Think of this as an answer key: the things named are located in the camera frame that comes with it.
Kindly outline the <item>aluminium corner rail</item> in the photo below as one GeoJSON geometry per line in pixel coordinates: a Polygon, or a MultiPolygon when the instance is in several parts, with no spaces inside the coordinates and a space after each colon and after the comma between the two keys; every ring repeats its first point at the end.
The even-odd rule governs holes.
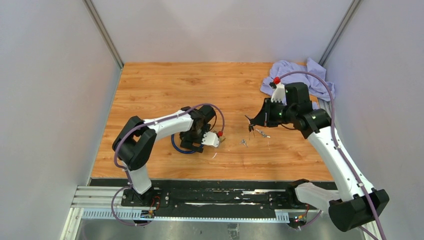
{"type": "Polygon", "coordinates": [[[344,16],[342,17],[338,27],[336,28],[334,34],[332,35],[329,43],[327,44],[320,60],[318,63],[323,67],[326,62],[329,60],[330,55],[332,54],[334,48],[336,47],[339,39],[341,38],[344,31],[347,29],[350,21],[354,17],[355,13],[357,12],[358,8],[362,4],[362,0],[352,0],[350,2],[349,7],[347,8],[344,16]]]}
{"type": "Polygon", "coordinates": [[[94,21],[94,24],[96,25],[101,37],[103,38],[104,43],[106,44],[109,52],[112,55],[112,58],[114,59],[116,65],[120,70],[124,68],[124,61],[122,57],[119,54],[118,49],[116,48],[110,34],[108,33],[108,30],[102,20],[102,17],[100,16],[94,2],[92,0],[82,0],[84,3],[89,15],[91,16],[92,20],[94,21]]]}

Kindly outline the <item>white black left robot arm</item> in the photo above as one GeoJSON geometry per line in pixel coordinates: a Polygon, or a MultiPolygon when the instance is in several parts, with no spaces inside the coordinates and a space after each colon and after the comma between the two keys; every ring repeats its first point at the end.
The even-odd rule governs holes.
{"type": "Polygon", "coordinates": [[[142,207],[158,202],[159,196],[154,193],[147,170],[155,143],[167,137],[173,140],[179,135],[177,150],[181,153],[202,153],[205,146],[217,148],[223,130],[213,131],[214,125],[210,121],[221,113],[215,105],[202,103],[153,119],[131,117],[112,144],[113,162],[127,177],[129,188],[123,199],[142,207]]]}

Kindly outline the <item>blue cable lock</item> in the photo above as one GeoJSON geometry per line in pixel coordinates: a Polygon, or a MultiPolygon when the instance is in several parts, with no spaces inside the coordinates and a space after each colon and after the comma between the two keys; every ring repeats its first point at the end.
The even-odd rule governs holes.
{"type": "Polygon", "coordinates": [[[173,148],[177,151],[177,152],[179,152],[179,153],[182,153],[182,154],[194,154],[195,153],[195,151],[193,151],[193,150],[182,150],[181,148],[179,148],[178,146],[177,146],[177,144],[176,144],[176,142],[175,142],[175,135],[174,134],[172,134],[171,136],[170,136],[170,139],[171,139],[171,144],[172,144],[172,146],[173,146],[173,148]]]}

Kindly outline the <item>small silver keys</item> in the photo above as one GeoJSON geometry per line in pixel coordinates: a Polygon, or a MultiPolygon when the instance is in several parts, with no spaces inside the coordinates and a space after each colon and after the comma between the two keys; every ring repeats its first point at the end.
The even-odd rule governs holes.
{"type": "Polygon", "coordinates": [[[245,147],[248,147],[248,144],[245,139],[242,139],[239,144],[244,145],[245,147]]]}

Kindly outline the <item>aluminium corner rail right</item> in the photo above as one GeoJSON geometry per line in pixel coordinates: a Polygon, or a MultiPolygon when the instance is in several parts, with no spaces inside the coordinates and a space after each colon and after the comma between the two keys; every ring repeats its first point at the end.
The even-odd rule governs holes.
{"type": "Polygon", "coordinates": [[[330,55],[332,54],[334,48],[336,47],[339,39],[341,38],[344,31],[347,29],[350,21],[354,17],[355,13],[357,12],[358,8],[362,4],[362,0],[352,0],[350,2],[349,7],[347,8],[344,16],[342,17],[338,27],[336,28],[334,34],[332,35],[329,43],[327,44],[320,60],[318,63],[323,67],[326,62],[329,60],[330,55]]]}

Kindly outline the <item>aluminium corner rail left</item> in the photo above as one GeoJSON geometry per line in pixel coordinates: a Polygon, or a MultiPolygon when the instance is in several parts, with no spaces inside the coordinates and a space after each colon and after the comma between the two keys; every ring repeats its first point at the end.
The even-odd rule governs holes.
{"type": "Polygon", "coordinates": [[[108,30],[102,20],[102,17],[100,16],[94,2],[92,0],[82,0],[84,3],[89,15],[91,16],[92,20],[94,21],[94,24],[96,25],[101,37],[103,38],[104,43],[106,44],[109,52],[112,55],[112,58],[114,59],[116,65],[120,70],[124,68],[124,61],[122,57],[119,54],[118,49],[116,48],[110,34],[108,33],[108,30]]]}

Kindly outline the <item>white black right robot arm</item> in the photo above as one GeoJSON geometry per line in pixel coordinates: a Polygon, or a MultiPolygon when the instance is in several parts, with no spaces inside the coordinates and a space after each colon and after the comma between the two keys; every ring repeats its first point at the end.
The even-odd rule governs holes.
{"type": "Polygon", "coordinates": [[[326,190],[306,179],[290,183],[286,203],[294,209],[308,204],[327,212],[332,223],[342,232],[376,221],[390,198],[384,189],[377,190],[358,169],[344,150],[330,115],[313,108],[308,86],[303,82],[270,83],[271,97],[263,100],[259,113],[249,119],[255,126],[274,128],[292,124],[316,149],[337,187],[326,190]]]}

